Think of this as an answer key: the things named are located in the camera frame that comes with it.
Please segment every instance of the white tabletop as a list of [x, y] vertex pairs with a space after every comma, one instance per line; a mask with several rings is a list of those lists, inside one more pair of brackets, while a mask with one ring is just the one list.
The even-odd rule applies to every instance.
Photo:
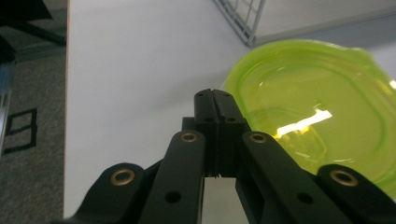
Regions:
[[[251, 51], [203, 0], [75, 0], [69, 6], [64, 216], [108, 167], [160, 160], [193, 95]], [[396, 78], [396, 16], [305, 37], [367, 49]], [[247, 223], [230, 179], [207, 179], [203, 223]]]

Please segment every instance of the green plastic lid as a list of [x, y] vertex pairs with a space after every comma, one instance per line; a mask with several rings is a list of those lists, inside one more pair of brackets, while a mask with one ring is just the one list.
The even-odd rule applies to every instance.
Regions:
[[225, 89], [253, 131], [306, 171], [338, 163], [396, 198], [396, 81], [362, 49], [277, 41], [244, 56]]

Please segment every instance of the gray carpet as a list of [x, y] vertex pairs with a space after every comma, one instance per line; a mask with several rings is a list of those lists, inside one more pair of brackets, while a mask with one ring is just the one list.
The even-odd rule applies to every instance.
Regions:
[[[53, 32], [66, 33], [66, 9], [59, 20], [42, 22]], [[17, 51], [8, 114], [36, 111], [36, 141], [32, 113], [16, 116], [11, 130], [28, 127], [5, 138], [0, 158], [0, 224], [48, 223], [63, 216], [65, 48], [8, 28], [0, 34]]]

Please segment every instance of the wire rack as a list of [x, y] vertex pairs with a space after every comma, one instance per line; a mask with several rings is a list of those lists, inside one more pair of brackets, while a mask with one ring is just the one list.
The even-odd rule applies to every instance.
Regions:
[[248, 46], [396, 14], [394, 0], [214, 0], [214, 2]]

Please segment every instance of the lime green container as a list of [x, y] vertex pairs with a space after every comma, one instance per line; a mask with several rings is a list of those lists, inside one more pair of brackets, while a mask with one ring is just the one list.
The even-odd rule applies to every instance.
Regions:
[[396, 81], [366, 51], [273, 42], [243, 57], [225, 89], [252, 130], [271, 134], [306, 171], [342, 164], [396, 199]]

